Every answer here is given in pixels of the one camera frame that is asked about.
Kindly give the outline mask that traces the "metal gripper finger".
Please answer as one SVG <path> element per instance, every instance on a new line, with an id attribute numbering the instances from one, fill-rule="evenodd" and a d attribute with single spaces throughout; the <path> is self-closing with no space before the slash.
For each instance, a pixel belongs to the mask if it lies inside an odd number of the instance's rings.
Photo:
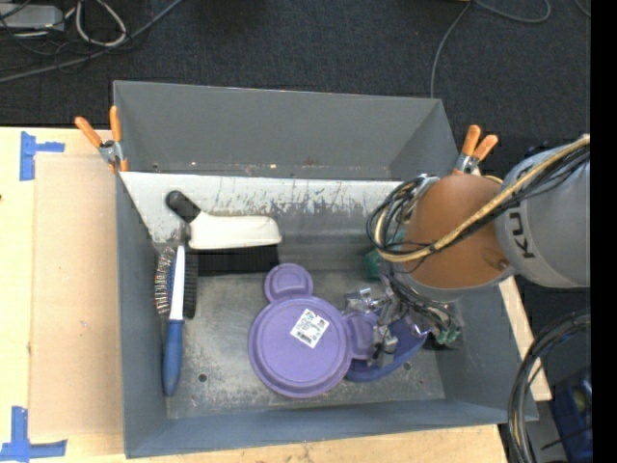
<path id="1" fill-rule="evenodd" d="M 378 323 L 373 327 L 372 339 L 373 353 L 369 364 L 377 368 L 390 365 L 394 359 L 398 338 L 391 333 L 388 325 Z"/>
<path id="2" fill-rule="evenodd" d="M 345 293 L 344 313 L 374 313 L 382 308 L 382 300 L 374 298 L 370 287 Z"/>

